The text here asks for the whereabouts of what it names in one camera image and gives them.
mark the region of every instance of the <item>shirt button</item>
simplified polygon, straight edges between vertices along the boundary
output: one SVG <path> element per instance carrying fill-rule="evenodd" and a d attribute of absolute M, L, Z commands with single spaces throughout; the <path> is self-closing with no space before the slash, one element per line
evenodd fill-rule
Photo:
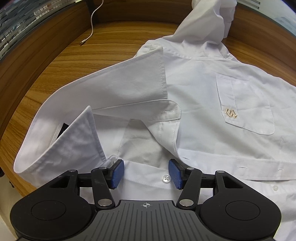
<path fill-rule="evenodd" d="M 163 175 L 163 182 L 164 183 L 169 183 L 170 182 L 170 175 L 169 174 Z"/>

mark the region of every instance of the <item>wood grain surface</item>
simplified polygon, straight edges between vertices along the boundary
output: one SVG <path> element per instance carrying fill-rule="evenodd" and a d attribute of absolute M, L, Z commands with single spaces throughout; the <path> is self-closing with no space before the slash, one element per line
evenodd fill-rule
<path fill-rule="evenodd" d="M 268 53 L 296 70 L 296 37 L 255 10 L 238 4 L 228 36 Z"/>
<path fill-rule="evenodd" d="M 101 3 L 94 0 L 95 8 Z M 132 20 L 180 24 L 191 11 L 191 0 L 104 0 L 95 15 L 100 23 Z"/>
<path fill-rule="evenodd" d="M 0 141 L 0 165 L 23 196 L 35 188 L 13 172 L 13 163 L 42 103 L 65 84 L 133 57 L 147 40 L 170 35 L 177 26 L 173 23 L 139 21 L 102 23 L 95 26 L 94 35 L 83 46 L 79 46 L 79 42 L 90 34 L 90 29 L 47 66 L 18 105 Z M 275 57 L 274 52 L 270 54 L 265 49 L 260 50 L 233 37 L 223 42 L 241 62 L 258 66 L 296 85 L 294 68 Z"/>
<path fill-rule="evenodd" d="M 45 20 L 0 62 L 0 138 L 18 104 L 42 71 L 90 27 L 85 2 L 73 4 Z"/>

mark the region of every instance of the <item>shirt pocket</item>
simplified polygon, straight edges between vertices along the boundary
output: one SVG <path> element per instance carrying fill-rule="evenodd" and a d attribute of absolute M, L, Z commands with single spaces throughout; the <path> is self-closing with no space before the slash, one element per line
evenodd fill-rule
<path fill-rule="evenodd" d="M 221 74 L 216 74 L 216 83 L 226 123 L 261 135 L 274 133 L 269 102 L 258 88 Z"/>

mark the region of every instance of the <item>wooden table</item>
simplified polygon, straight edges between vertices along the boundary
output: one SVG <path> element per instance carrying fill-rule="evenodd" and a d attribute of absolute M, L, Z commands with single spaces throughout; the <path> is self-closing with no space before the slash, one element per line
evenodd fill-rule
<path fill-rule="evenodd" d="M 35 188 L 13 172 L 13 163 L 30 123 L 42 103 L 60 87 L 133 57 L 147 40 L 173 34 L 177 26 L 174 23 L 139 21 L 99 24 L 95 26 L 93 36 L 83 46 L 79 46 L 79 43 L 88 37 L 91 29 L 69 44 L 45 68 L 16 108 L 0 141 L 0 166 L 21 195 L 25 196 Z M 264 49 L 246 44 L 247 40 L 234 37 L 235 32 L 230 32 L 230 37 L 223 42 L 238 60 L 256 65 L 296 85 L 296 68 L 289 62 L 267 53 Z"/>

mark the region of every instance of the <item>white shirt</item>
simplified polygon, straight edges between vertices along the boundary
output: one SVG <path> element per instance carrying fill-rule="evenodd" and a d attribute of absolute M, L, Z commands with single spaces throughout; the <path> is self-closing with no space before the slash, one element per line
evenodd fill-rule
<path fill-rule="evenodd" d="M 69 169 L 90 172 L 121 158 L 115 201 L 176 201 L 181 191 L 162 177 L 169 159 L 180 158 L 203 173 L 224 170 L 271 199 L 282 213 L 274 238 L 295 240 L 296 88 L 239 62 L 221 43 L 236 1 L 192 5 L 174 35 L 52 94 L 14 170 L 39 187 Z M 57 139 L 63 123 L 70 126 Z M 202 189 L 199 203 L 211 193 Z M 93 201 L 90 188 L 81 196 Z"/>

